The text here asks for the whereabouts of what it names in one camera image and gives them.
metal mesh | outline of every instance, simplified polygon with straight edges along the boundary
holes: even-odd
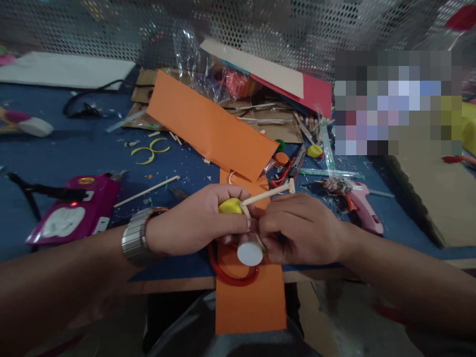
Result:
[[[155,68],[192,60],[199,51],[188,36],[207,34],[333,82],[335,51],[410,49],[471,2],[1,0],[0,40],[20,52],[108,57]],[[475,45],[473,29],[460,46],[465,93],[476,89]]]

orange paper strip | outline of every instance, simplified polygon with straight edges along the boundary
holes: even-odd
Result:
[[[228,183],[230,172],[220,169],[220,183]],[[233,175],[232,183],[245,187],[255,196],[268,190],[268,180],[260,177],[251,182],[240,175]],[[258,201],[258,208],[266,209],[270,199]],[[249,268],[238,260],[237,250],[218,245],[218,263],[230,276],[241,278]],[[217,334],[252,333],[284,330],[287,328],[286,298],[284,295],[283,269],[272,264],[265,256],[259,265],[255,282],[245,287],[235,287],[217,279],[216,326]]]
[[[278,143],[158,71],[147,113],[223,169],[255,180]]]

white foam board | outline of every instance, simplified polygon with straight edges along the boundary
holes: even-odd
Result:
[[[13,64],[0,67],[0,82],[69,88],[98,88],[124,79],[134,62],[86,56],[30,52]],[[120,83],[110,87],[117,90]]]
[[[221,60],[230,62],[295,96],[304,98],[304,79],[302,73],[298,71],[223,45],[211,38],[203,41],[200,47]]]

yellow rubber band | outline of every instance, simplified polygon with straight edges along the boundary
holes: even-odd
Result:
[[[153,152],[157,152],[157,153],[161,153],[161,152],[166,152],[167,150],[170,149],[170,146],[167,148],[167,149],[164,149],[164,150],[154,150],[152,149],[152,145],[154,145],[157,141],[160,141],[160,140],[167,140],[166,138],[158,138],[158,139],[155,139],[154,141],[152,141],[149,145],[149,148],[153,151]]]
[[[143,147],[143,148],[137,148],[137,149],[134,149],[132,152],[131,152],[131,156],[134,155],[137,151],[139,150],[149,150],[151,153],[152,153],[152,156],[150,157],[149,160],[147,160],[146,162],[143,162],[143,163],[136,163],[138,165],[147,165],[147,164],[150,164],[152,162],[152,160],[154,160],[155,158],[155,153],[154,153],[154,150],[152,150],[151,148],[146,148],[146,147]]]

wristwatch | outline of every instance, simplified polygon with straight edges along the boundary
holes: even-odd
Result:
[[[122,252],[125,258],[137,267],[155,263],[159,257],[150,251],[145,240],[145,225],[152,215],[168,211],[165,207],[150,207],[135,213],[122,235]]]

